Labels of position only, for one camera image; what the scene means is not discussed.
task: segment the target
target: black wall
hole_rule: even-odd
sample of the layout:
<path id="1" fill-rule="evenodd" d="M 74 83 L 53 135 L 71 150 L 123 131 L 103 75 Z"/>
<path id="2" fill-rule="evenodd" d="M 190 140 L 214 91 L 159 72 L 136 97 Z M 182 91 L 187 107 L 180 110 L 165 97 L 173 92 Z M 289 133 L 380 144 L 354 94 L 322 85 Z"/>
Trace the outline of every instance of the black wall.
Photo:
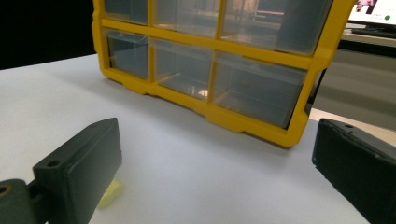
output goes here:
<path id="1" fill-rule="evenodd" d="M 0 69 L 93 54 L 92 0 L 2 0 Z"/>

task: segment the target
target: yellow storage organizer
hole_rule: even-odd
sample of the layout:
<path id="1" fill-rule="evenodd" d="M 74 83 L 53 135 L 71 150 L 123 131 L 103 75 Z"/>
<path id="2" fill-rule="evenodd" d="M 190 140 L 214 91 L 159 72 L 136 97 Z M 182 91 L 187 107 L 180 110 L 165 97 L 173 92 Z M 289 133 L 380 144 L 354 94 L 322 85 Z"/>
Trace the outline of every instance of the yellow storage organizer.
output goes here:
<path id="1" fill-rule="evenodd" d="M 106 77 L 290 147 L 356 0 L 93 0 Z"/>

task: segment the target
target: white table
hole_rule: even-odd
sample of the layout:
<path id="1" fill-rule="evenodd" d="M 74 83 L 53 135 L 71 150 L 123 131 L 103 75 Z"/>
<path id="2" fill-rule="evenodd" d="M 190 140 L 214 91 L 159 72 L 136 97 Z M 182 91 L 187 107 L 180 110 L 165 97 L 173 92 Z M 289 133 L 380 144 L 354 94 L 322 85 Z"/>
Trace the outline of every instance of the white table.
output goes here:
<path id="1" fill-rule="evenodd" d="M 343 36 L 341 37 L 341 39 L 349 40 L 349 41 L 353 41 L 353 42 L 361 42 L 361 43 L 366 43 L 366 44 L 374 44 L 374 45 L 388 46 L 388 47 L 396 48 L 396 39 L 385 38 L 385 37 L 380 37 L 380 36 L 372 36 L 372 35 L 352 34 L 351 29 L 365 28 L 365 27 L 366 27 L 365 25 L 348 23 L 346 25 L 346 29 L 344 30 L 344 33 L 343 33 Z"/>
<path id="2" fill-rule="evenodd" d="M 91 223 L 367 223 L 316 170 L 318 122 L 281 149 L 232 133 L 162 99 L 106 79 L 96 55 L 0 71 L 0 179 L 74 134 L 117 117 L 127 190 Z"/>

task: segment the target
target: yellow frame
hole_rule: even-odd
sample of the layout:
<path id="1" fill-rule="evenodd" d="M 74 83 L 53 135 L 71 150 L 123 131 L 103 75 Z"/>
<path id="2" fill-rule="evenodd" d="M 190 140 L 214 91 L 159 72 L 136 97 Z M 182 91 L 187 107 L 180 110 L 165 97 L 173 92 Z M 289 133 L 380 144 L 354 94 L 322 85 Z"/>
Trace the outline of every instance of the yellow frame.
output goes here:
<path id="1" fill-rule="evenodd" d="M 186 106 L 198 114 L 202 114 L 207 120 L 227 128 L 236 133 L 251 133 L 276 143 L 282 147 L 291 147 L 297 144 L 304 132 L 308 121 L 308 115 L 304 108 L 309 94 L 313 89 L 317 75 L 329 67 L 332 57 L 337 49 L 338 42 L 344 32 L 345 24 L 349 13 L 356 3 L 356 0 L 333 0 L 328 18 L 325 22 L 318 45 L 311 56 L 301 56 L 291 53 L 272 51 L 269 49 L 258 49 L 234 42 L 223 41 L 219 34 L 222 25 L 224 6 L 226 0 L 220 0 L 219 17 L 216 27 L 215 38 L 204 36 L 182 34 L 170 30 L 164 30 L 153 26 L 154 0 L 148 0 L 148 26 L 132 24 L 124 21 L 113 21 L 105 15 L 103 0 L 93 0 L 94 12 L 92 23 L 92 35 L 94 47 L 99 57 L 101 71 L 106 77 L 122 83 L 126 88 L 141 94 L 160 96 L 164 99 Z M 300 93 L 300 97 L 294 108 L 287 130 L 276 127 L 272 124 L 253 119 L 228 109 L 212 104 L 210 92 L 214 89 L 215 63 L 212 63 L 209 80 L 209 97 L 207 100 L 200 100 L 189 95 L 169 90 L 158 85 L 154 80 L 154 49 L 148 49 L 148 79 L 132 77 L 128 74 L 110 67 L 108 45 L 105 29 L 116 29 L 128 33 L 148 35 L 175 41 L 178 43 L 207 47 L 216 50 L 243 55 L 245 57 L 263 61 L 266 63 L 279 63 L 294 68 L 301 68 L 307 71 L 306 79 Z"/>

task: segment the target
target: screw hole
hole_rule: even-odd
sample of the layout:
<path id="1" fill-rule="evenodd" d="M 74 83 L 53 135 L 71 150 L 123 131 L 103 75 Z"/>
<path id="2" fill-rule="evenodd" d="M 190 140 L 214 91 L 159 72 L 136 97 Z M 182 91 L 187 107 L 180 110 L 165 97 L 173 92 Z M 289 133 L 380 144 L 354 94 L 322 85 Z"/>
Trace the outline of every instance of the screw hole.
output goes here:
<path id="1" fill-rule="evenodd" d="M 47 164 L 47 166 L 48 166 L 48 167 L 54 167 L 54 166 L 59 165 L 59 163 L 61 163 L 61 162 L 60 162 L 60 161 L 50 161 L 50 162 Z"/>
<path id="2" fill-rule="evenodd" d="M 12 186 L 10 185 L 1 185 L 0 186 L 0 197 L 6 195 L 9 191 L 11 191 Z"/>
<path id="3" fill-rule="evenodd" d="M 0 194 L 4 193 L 7 191 L 7 187 L 0 187 Z"/>

